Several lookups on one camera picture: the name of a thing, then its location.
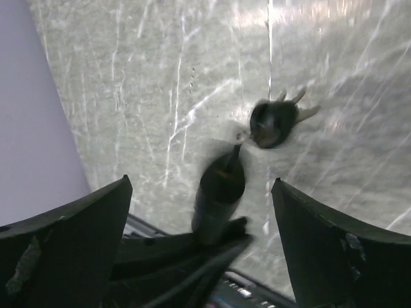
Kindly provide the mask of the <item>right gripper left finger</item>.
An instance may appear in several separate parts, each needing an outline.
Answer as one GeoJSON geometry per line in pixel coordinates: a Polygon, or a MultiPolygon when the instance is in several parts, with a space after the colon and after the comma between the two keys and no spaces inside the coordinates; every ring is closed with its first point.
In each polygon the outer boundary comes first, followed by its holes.
{"type": "Polygon", "coordinates": [[[1,307],[98,307],[128,216],[128,176],[1,227],[1,307]]]}

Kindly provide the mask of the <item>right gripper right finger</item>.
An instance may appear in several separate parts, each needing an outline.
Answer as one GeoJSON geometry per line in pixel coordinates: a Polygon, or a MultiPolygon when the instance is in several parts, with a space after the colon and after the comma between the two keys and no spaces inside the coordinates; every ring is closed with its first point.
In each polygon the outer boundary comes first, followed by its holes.
{"type": "Polygon", "coordinates": [[[344,214],[280,178],[272,199],[299,307],[410,307],[410,236],[344,214]]]}

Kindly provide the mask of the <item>black padlock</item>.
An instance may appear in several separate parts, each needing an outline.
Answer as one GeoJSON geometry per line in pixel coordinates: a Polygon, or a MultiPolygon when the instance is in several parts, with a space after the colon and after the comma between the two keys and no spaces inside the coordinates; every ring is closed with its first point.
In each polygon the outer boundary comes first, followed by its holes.
{"type": "Polygon", "coordinates": [[[216,244],[245,192],[247,173],[241,144],[217,155],[205,167],[195,197],[191,222],[201,245],[216,244]]]}

